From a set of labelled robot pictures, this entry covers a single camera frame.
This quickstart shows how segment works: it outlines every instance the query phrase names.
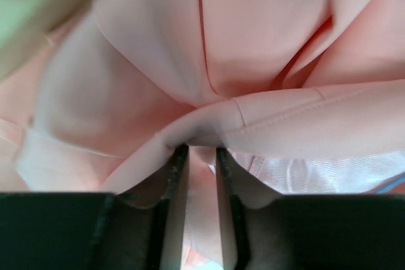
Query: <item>pink garment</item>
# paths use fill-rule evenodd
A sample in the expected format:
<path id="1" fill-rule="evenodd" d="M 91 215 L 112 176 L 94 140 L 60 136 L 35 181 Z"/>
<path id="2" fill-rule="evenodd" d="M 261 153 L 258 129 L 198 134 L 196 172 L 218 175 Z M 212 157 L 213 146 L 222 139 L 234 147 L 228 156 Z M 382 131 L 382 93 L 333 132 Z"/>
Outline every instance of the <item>pink garment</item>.
<path id="1" fill-rule="evenodd" d="M 0 84 L 2 168 L 122 192 L 187 142 L 282 193 L 369 191 L 405 172 L 404 20 L 405 0 L 97 0 L 45 73 Z M 186 243 L 220 261 L 201 151 Z"/>

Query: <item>pink fabric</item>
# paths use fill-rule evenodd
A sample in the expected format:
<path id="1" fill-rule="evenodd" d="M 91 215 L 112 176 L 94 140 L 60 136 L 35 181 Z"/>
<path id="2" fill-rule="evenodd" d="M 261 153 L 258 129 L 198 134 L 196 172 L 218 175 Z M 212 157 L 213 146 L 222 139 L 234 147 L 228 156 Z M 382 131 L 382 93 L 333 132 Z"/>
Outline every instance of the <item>pink fabric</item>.
<path id="1" fill-rule="evenodd" d="M 0 84 L 1 180 L 122 192 L 187 142 L 283 193 L 370 190 L 405 171 L 404 20 L 405 0 L 97 0 L 45 72 L 52 50 Z M 192 153 L 186 242 L 220 261 Z"/>

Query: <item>white mesh fabric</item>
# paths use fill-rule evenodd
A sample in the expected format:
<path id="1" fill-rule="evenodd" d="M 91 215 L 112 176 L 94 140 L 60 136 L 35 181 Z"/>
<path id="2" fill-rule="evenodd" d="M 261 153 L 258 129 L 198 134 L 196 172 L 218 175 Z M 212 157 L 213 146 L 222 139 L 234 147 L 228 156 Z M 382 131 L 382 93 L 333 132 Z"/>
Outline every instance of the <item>white mesh fabric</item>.
<path id="1" fill-rule="evenodd" d="M 405 172 L 405 152 L 354 158 L 281 159 L 232 152 L 235 160 L 263 183 L 283 194 L 361 193 Z"/>

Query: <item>pink cloth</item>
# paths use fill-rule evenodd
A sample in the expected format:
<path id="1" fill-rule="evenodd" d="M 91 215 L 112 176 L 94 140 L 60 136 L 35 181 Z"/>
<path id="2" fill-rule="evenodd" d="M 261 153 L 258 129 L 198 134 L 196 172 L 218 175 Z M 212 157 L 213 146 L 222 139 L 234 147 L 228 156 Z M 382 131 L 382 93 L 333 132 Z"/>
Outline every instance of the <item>pink cloth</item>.
<path id="1" fill-rule="evenodd" d="M 45 73 L 0 85 L 2 168 L 122 192 L 187 142 L 283 193 L 368 191 L 405 171 L 404 20 L 405 0 L 97 0 Z M 187 243 L 220 261 L 212 155 L 192 154 Z"/>

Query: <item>blue cord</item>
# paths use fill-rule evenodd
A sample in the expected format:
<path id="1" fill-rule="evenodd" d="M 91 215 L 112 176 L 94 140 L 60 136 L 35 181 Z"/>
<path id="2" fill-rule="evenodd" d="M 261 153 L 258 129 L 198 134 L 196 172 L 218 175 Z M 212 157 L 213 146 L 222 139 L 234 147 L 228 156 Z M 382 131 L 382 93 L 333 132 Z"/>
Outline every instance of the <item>blue cord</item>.
<path id="1" fill-rule="evenodd" d="M 397 177 L 395 180 L 392 180 L 388 185 L 384 185 L 381 188 L 375 190 L 375 193 L 377 194 L 387 193 L 404 182 L 405 182 L 405 175 L 401 175 L 400 177 Z"/>

